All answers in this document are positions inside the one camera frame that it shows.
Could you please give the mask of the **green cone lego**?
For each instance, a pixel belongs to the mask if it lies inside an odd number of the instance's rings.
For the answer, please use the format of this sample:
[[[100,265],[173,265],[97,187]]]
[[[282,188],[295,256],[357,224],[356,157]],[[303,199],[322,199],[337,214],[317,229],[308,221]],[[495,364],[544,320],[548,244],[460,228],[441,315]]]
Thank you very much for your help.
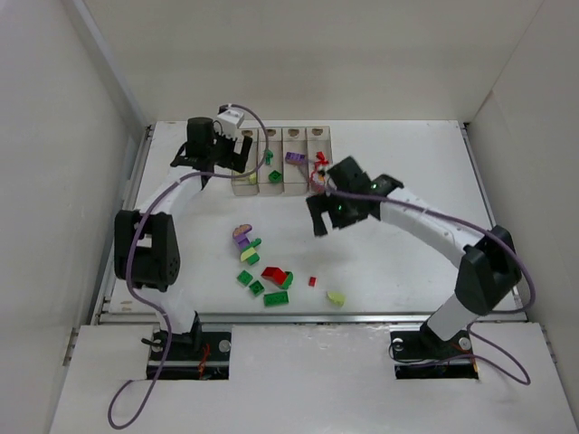
[[[267,149],[267,150],[264,152],[264,163],[265,163],[265,165],[271,165],[272,158],[273,158],[273,153],[272,153],[269,149]]]

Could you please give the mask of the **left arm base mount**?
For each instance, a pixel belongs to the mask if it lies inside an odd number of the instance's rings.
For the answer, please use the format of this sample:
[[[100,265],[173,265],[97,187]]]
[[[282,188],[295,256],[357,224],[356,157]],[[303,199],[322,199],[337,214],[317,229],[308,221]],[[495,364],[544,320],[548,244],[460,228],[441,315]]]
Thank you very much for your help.
[[[167,381],[228,380],[232,350],[230,331],[203,331],[199,344],[172,341],[158,379]]]

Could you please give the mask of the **red large lego brick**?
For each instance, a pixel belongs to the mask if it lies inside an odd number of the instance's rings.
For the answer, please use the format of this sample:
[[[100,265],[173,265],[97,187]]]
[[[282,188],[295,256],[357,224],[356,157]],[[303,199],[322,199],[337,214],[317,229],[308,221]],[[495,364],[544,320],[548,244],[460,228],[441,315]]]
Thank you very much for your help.
[[[278,267],[266,267],[261,273],[261,277],[277,286],[282,286],[288,274]]]

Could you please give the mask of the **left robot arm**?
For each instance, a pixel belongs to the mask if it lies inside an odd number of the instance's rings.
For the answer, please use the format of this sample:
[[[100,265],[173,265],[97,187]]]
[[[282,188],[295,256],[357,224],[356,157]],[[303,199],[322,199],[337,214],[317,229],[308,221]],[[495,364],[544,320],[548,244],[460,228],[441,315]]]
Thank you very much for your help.
[[[169,299],[181,269],[176,235],[178,214],[211,178],[216,167],[236,179],[247,170],[253,139],[241,132],[244,114],[228,108],[216,118],[187,120],[185,142],[169,163],[165,180],[133,211],[120,211],[114,221],[114,270],[136,300],[156,310],[163,329],[159,346],[197,349],[201,326],[196,312],[184,316]]]

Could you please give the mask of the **red arch lego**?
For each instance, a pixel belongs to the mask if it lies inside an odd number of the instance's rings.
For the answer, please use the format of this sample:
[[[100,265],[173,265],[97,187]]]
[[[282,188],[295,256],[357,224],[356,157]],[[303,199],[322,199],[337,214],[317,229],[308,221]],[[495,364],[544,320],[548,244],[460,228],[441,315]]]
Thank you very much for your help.
[[[309,177],[309,187],[312,193],[324,193],[326,185],[326,172],[324,170],[313,171]]]

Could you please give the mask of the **green square lego brick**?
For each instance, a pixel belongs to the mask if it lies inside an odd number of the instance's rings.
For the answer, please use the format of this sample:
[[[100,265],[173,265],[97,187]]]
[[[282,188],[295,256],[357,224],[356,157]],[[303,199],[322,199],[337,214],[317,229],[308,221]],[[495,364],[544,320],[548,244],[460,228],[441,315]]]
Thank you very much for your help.
[[[244,287],[250,285],[253,281],[253,276],[250,272],[243,270],[238,276],[237,281],[242,284]]]

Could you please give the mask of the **purple lego brick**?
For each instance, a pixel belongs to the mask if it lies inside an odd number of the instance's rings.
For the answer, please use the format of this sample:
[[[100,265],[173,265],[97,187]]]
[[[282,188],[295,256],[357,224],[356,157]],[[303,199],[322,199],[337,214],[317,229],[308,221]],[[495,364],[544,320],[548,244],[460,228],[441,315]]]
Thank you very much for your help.
[[[285,162],[289,165],[304,165],[307,162],[307,157],[300,153],[287,152]]]

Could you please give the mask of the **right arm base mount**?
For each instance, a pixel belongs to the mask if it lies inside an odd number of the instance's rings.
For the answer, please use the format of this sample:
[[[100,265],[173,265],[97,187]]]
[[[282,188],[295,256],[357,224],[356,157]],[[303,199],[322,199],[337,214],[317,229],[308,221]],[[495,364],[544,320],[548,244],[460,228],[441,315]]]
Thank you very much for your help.
[[[466,330],[451,340],[427,337],[419,330],[390,333],[388,353],[397,380],[478,380],[472,343]]]

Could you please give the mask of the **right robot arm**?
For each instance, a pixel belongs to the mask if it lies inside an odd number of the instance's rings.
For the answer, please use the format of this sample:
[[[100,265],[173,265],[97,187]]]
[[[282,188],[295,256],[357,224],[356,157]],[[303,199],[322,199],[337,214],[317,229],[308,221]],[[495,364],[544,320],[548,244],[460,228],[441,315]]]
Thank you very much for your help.
[[[411,234],[458,270],[452,295],[422,324],[425,344],[449,342],[488,315],[522,278],[509,231],[439,212],[390,175],[370,178],[351,156],[332,166],[316,163],[309,182],[306,203],[316,236],[327,235],[324,214],[339,230],[373,217]]]

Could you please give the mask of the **red ring lego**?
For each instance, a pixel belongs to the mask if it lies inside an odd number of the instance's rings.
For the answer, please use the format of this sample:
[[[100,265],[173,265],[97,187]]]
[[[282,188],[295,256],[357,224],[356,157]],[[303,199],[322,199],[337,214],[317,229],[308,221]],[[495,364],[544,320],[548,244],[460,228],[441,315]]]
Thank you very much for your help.
[[[326,167],[329,165],[329,161],[327,160],[325,154],[322,151],[318,151],[316,153],[316,160],[314,163],[314,167],[318,170],[320,167]]]

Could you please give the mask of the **green small square lego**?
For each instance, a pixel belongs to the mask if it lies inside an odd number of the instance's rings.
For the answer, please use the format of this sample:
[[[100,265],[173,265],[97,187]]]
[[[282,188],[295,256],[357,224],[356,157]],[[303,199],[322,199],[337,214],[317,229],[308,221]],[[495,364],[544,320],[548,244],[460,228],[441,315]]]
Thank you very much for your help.
[[[278,184],[282,181],[282,173],[277,170],[272,170],[268,175],[271,184]]]

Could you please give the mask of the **green long lego brick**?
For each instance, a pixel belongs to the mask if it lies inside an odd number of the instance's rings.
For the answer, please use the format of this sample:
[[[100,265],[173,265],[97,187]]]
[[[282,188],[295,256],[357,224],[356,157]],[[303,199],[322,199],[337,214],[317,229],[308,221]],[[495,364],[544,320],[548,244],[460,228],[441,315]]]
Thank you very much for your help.
[[[286,291],[269,293],[263,296],[263,304],[265,307],[285,306],[289,301],[289,295]]]

